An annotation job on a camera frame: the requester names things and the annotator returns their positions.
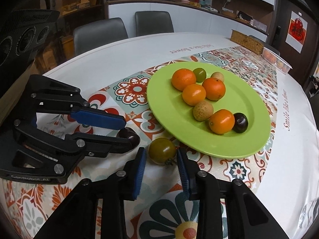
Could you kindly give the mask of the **dark plum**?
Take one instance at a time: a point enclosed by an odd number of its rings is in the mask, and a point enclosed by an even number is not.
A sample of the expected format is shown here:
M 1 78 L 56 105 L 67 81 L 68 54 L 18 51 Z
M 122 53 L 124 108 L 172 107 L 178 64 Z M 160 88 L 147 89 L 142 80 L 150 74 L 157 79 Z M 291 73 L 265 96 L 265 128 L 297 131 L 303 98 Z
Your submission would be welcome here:
M 243 113 L 235 113 L 235 124 L 232 128 L 236 133 L 244 133 L 248 129 L 248 119 Z
M 120 129 L 116 135 L 117 138 L 128 139 L 130 143 L 134 146 L 140 144 L 140 137 L 139 135 L 130 127 L 125 127 Z

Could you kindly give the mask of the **small orange mandarin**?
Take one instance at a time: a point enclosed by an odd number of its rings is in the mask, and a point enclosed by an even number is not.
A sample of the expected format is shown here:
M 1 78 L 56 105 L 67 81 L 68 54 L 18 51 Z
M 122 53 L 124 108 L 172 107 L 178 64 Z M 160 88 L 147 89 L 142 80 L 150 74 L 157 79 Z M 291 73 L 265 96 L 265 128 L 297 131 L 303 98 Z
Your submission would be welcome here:
M 199 102 L 205 100 L 206 90 L 201 85 L 191 84 L 183 90 L 182 98 L 189 106 L 195 106 Z
M 209 118 L 208 125 L 215 134 L 225 134 L 234 127 L 235 117 L 230 111 L 221 109 Z

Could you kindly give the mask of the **large orange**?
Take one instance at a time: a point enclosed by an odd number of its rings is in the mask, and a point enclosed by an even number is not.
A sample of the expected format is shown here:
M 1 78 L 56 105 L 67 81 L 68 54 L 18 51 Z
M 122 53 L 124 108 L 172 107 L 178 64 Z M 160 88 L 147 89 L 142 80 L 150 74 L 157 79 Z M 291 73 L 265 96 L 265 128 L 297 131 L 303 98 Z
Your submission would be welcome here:
M 174 72 L 171 78 L 172 86 L 179 91 L 183 91 L 188 85 L 192 85 L 195 83 L 196 76 L 189 69 L 179 69 Z

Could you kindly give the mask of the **tan longan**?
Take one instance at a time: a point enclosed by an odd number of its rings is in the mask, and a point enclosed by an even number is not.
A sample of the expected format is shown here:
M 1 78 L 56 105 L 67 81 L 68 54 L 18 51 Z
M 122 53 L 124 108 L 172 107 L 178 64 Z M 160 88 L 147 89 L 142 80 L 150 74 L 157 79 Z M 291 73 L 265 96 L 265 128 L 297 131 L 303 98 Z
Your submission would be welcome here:
M 197 121 L 206 121 L 213 115 L 214 108 L 211 103 L 204 100 L 194 106 L 192 113 Z
M 212 75 L 211 75 L 211 78 L 216 78 L 222 82 L 224 82 L 224 75 L 220 72 L 214 72 Z

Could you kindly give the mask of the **small orange mandarin front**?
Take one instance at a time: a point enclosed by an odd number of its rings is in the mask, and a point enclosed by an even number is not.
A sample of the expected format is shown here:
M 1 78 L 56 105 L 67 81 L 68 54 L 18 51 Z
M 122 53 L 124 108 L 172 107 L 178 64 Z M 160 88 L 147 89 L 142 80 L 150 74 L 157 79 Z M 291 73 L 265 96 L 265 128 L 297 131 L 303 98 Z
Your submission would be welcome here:
M 205 100 L 206 90 L 201 85 L 191 84 L 183 90 L 182 98 L 189 106 L 195 106 L 199 102 Z

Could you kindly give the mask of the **white tablecloth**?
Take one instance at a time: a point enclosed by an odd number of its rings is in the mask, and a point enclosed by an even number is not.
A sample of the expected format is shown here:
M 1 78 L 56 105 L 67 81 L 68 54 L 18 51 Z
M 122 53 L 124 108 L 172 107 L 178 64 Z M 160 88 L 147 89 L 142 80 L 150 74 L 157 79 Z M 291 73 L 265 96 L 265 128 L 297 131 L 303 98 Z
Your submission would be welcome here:
M 242 180 L 271 212 L 290 238 L 302 238 L 318 216 L 318 129 L 302 87 L 261 56 L 218 35 L 171 33 L 135 37 L 104 45 L 77 56 L 46 76 L 79 87 L 92 106 L 125 116 L 129 127 L 148 146 L 158 137 L 179 145 L 149 109 L 146 84 L 160 68 L 177 62 L 201 62 L 217 71 L 228 70 L 242 78 L 263 99 L 271 133 L 263 149 L 250 157 L 218 159 L 188 151 L 189 158 L 218 179 Z M 107 178 L 122 169 L 135 152 L 85 158 L 62 185 L 36 185 L 1 179 L 1 210 L 18 238 L 33 238 L 52 212 L 83 178 Z M 178 198 L 182 192 L 176 166 L 159 166 L 148 160 L 141 193 L 125 203 L 130 238 L 143 238 L 140 226 L 156 225 L 150 236 L 178 238 L 176 229 L 195 222 L 196 208 Z M 155 221 L 151 205 L 174 226 Z

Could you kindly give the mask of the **dark chair near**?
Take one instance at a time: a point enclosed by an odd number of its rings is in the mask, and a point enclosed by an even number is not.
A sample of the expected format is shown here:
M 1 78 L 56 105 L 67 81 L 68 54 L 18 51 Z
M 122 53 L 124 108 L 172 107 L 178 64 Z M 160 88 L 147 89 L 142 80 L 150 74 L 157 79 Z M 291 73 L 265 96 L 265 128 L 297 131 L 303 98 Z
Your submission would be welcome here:
M 74 29 L 75 55 L 100 46 L 128 39 L 123 20 L 119 17 L 85 24 Z

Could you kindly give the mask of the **dark chair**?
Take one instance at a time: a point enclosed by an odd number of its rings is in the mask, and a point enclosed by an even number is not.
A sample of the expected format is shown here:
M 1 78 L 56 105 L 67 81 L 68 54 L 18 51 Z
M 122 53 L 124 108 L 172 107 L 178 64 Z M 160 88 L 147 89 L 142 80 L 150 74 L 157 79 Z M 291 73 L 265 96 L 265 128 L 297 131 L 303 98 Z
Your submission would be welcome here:
M 123 20 L 119 17 L 85 24 L 74 29 L 75 55 L 100 46 L 128 39 Z
M 136 36 L 173 33 L 174 27 L 167 11 L 135 12 Z

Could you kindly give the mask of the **green plate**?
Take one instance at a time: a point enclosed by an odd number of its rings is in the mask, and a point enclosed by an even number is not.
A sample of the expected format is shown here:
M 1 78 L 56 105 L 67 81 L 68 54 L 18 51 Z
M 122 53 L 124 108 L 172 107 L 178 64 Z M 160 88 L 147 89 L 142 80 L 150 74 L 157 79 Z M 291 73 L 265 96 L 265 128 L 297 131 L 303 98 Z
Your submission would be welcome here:
M 147 100 L 170 134 L 213 157 L 251 156 L 270 135 L 269 113 L 258 93 L 237 75 L 212 64 L 164 66 L 150 78 Z

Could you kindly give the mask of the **clear plastic fruit container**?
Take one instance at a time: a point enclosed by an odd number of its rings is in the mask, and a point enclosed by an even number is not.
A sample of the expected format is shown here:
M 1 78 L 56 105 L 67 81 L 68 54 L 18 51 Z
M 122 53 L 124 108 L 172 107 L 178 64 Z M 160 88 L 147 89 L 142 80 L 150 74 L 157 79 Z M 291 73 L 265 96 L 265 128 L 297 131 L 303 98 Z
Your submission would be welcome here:
M 283 74 L 287 74 L 292 69 L 289 63 L 268 48 L 263 48 L 262 57 Z

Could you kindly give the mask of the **wicker basket box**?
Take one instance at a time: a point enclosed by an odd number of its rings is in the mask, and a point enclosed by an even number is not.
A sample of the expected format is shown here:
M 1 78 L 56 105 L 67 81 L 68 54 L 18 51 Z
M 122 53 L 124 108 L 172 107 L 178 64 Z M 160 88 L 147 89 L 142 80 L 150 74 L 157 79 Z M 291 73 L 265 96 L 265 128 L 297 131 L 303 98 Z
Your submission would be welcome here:
M 261 55 L 263 52 L 264 45 L 261 42 L 239 31 L 232 30 L 230 40 L 257 55 Z

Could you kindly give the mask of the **dark wooden door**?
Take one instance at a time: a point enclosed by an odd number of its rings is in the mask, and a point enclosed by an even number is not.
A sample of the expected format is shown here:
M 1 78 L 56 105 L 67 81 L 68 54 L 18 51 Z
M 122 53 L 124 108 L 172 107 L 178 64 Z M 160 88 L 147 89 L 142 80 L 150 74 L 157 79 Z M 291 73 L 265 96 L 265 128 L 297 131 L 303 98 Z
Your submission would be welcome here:
M 275 0 L 274 9 L 268 44 L 291 66 L 289 74 L 305 86 L 318 56 L 318 20 L 301 0 Z

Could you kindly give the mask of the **red wall calendar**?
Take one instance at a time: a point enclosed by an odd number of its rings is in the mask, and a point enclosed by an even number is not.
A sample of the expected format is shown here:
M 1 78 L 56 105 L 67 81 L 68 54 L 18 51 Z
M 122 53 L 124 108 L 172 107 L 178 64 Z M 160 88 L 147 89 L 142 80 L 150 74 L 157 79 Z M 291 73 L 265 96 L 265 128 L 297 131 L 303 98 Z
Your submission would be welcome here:
M 302 18 L 302 14 L 291 12 L 286 43 L 301 53 L 307 34 L 308 22 Z

